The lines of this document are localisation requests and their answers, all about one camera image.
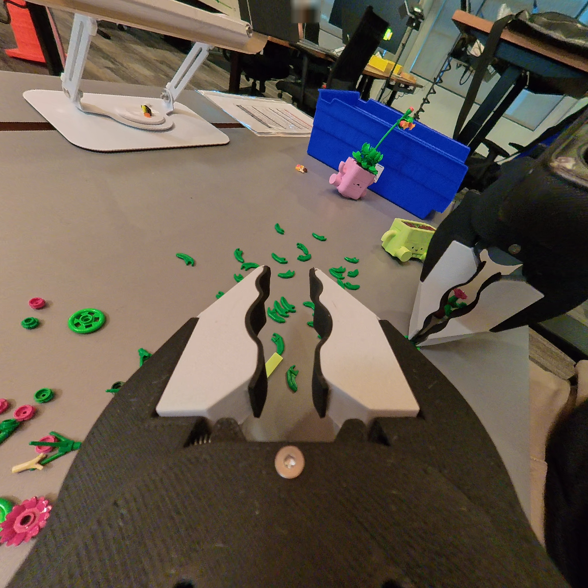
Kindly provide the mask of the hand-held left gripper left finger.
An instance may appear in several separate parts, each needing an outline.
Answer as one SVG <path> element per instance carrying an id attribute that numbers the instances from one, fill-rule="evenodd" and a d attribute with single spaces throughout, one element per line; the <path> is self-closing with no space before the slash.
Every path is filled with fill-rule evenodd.
<path id="1" fill-rule="evenodd" d="M 260 266 L 202 311 L 156 406 L 160 417 L 260 417 L 268 381 L 258 338 L 270 268 Z"/>

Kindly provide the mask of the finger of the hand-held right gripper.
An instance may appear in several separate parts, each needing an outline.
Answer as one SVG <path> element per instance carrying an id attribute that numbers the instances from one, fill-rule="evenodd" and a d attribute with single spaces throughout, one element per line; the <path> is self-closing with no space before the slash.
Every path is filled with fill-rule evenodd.
<path id="1" fill-rule="evenodd" d="M 433 320 L 413 339 L 421 346 L 455 341 L 489 332 L 506 319 L 539 301 L 543 294 L 526 282 L 522 264 L 499 248 L 474 248 L 479 259 L 473 278 L 457 288 L 467 295 L 467 306 L 449 318 Z"/>
<path id="2" fill-rule="evenodd" d="M 452 241 L 426 278 L 418 284 L 409 323 L 409 338 L 414 339 L 425 327 L 430 315 L 445 317 L 447 299 L 453 290 L 467 283 L 477 271 L 479 259 L 474 248 Z"/>

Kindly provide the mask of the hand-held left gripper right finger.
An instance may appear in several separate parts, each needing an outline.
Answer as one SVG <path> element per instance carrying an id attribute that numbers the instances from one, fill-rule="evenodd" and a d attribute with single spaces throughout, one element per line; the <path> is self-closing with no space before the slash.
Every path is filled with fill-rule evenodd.
<path id="1" fill-rule="evenodd" d="M 312 268 L 313 326 L 319 336 L 312 399 L 319 417 L 342 426 L 379 417 L 415 417 L 419 405 L 389 335 L 398 334 L 327 274 Z"/>

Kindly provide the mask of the brown pot flower assembly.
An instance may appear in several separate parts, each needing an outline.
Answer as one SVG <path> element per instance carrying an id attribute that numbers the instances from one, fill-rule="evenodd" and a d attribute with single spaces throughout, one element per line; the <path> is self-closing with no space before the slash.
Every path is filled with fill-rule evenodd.
<path id="1" fill-rule="evenodd" d="M 433 315 L 437 319 L 449 318 L 450 315 L 463 307 L 467 306 L 467 295 L 459 288 L 453 289 L 445 301 L 444 305 Z"/>

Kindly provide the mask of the lime green planter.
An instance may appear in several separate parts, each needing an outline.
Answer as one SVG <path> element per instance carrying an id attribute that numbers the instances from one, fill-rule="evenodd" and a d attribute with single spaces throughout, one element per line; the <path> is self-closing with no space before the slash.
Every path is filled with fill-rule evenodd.
<path id="1" fill-rule="evenodd" d="M 435 231 L 430 224 L 396 218 L 381 238 L 382 247 L 401 262 L 424 261 Z"/>

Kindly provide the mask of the blue storage bin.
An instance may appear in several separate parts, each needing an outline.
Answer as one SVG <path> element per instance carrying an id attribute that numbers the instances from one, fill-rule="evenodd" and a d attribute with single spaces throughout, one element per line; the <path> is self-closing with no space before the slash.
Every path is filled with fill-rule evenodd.
<path id="1" fill-rule="evenodd" d="M 307 153 L 337 171 L 364 143 L 375 146 L 401 112 L 359 92 L 321 89 Z M 371 190 L 412 215 L 442 213 L 466 175 L 470 149 L 426 125 L 395 129 L 378 147 L 383 166 Z"/>

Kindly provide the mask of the pink planter with green plant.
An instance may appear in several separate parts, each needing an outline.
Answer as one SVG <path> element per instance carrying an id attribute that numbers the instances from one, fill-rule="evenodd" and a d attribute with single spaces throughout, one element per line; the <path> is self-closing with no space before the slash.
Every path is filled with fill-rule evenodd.
<path id="1" fill-rule="evenodd" d="M 409 107 L 406 112 L 394 123 L 394 125 L 379 140 L 377 145 L 364 143 L 360 149 L 352 152 L 352 155 L 339 165 L 339 170 L 329 178 L 329 183 L 337 187 L 337 191 L 345 198 L 358 200 L 366 195 L 368 187 L 374 183 L 383 159 L 383 153 L 378 149 L 386 137 L 396 129 L 410 130 L 415 127 L 414 108 Z"/>

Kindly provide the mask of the wooden top standing desk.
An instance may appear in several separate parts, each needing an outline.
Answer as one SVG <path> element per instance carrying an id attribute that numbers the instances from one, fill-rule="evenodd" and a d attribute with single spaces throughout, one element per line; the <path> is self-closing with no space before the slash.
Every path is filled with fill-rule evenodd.
<path id="1" fill-rule="evenodd" d="M 576 99 L 587 95 L 587 57 L 508 27 L 501 29 L 499 35 L 492 33 L 497 27 L 495 24 L 465 11 L 455 11 L 452 21 L 460 32 L 481 40 L 486 51 L 496 40 L 493 55 L 486 58 L 483 65 L 487 67 L 496 58 L 499 80 L 466 121 L 479 90 L 474 83 L 476 79 L 482 81 L 483 71 L 474 76 L 453 133 L 453 138 L 469 147 L 471 153 L 523 90 Z"/>

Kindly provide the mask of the black bag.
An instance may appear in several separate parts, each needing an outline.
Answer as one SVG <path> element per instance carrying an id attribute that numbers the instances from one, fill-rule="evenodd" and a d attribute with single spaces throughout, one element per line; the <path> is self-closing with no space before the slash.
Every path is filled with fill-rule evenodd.
<path id="1" fill-rule="evenodd" d="M 520 11 L 506 28 L 587 57 L 587 25 L 559 12 Z"/>

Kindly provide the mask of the cluster of small flower parts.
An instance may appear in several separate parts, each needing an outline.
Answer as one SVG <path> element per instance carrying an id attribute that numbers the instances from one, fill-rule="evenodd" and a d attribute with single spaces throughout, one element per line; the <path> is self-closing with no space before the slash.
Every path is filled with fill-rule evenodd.
<path id="1" fill-rule="evenodd" d="M 33 405 L 21 405 L 15 409 L 13 416 L 1 421 L 1 444 L 8 440 L 20 426 L 29 421 L 35 415 L 36 408 Z M 82 443 L 70 439 L 57 432 L 50 432 L 40 440 L 30 442 L 35 448 L 36 456 L 26 462 L 15 465 L 11 473 L 22 473 L 25 471 L 40 471 L 48 463 L 55 461 L 67 454 L 78 451 Z"/>

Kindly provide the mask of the yellow storage bin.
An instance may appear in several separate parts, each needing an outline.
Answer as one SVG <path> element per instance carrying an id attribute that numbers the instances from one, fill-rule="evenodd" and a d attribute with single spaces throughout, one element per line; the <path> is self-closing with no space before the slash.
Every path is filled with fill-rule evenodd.
<path id="1" fill-rule="evenodd" d="M 402 66 L 400 64 L 388 60 L 382 57 L 380 54 L 374 54 L 371 56 L 366 69 L 370 71 L 377 71 L 386 77 L 388 77 L 391 73 L 393 73 L 393 75 L 400 75 L 402 72 Z"/>

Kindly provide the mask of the black monitor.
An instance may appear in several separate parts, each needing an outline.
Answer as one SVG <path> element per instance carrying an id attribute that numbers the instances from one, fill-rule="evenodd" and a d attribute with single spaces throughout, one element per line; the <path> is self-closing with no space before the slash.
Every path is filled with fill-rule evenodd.
<path id="1" fill-rule="evenodd" d="M 403 1 L 334 1 L 328 22 L 342 30 L 342 41 L 346 45 L 368 6 L 388 23 L 379 49 L 397 53 L 406 32 L 407 18 L 401 17 Z"/>

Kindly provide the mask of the black office chair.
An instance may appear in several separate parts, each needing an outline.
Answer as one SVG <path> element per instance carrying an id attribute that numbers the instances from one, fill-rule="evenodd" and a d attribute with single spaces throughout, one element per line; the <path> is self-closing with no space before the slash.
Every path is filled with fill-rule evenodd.
<path id="1" fill-rule="evenodd" d="M 353 91 L 374 51 L 383 40 L 388 22 L 378 16 L 368 5 L 347 42 L 345 49 L 334 63 L 325 88 Z"/>

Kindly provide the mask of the printed sheet in clear sleeve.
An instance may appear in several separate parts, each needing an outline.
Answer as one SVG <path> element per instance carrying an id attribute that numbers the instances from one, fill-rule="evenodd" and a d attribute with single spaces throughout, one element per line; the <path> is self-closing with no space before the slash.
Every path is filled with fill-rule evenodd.
<path id="1" fill-rule="evenodd" d="M 283 100 L 217 91 L 199 93 L 257 136 L 311 136 L 313 118 Z"/>

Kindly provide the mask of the white book stand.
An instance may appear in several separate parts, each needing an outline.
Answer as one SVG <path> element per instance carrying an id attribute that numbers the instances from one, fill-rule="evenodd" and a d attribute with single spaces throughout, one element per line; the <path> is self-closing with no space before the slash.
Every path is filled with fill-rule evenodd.
<path id="1" fill-rule="evenodd" d="M 229 137 L 195 114 L 178 96 L 212 46 L 245 54 L 263 49 L 268 37 L 250 23 L 179 1 L 40 1 L 73 12 L 75 18 L 60 91 L 29 90 L 25 100 L 61 135 L 99 152 L 225 145 Z M 81 91 L 82 74 L 97 20 L 194 40 L 195 44 L 159 98 Z M 145 118 L 141 105 L 152 117 Z"/>

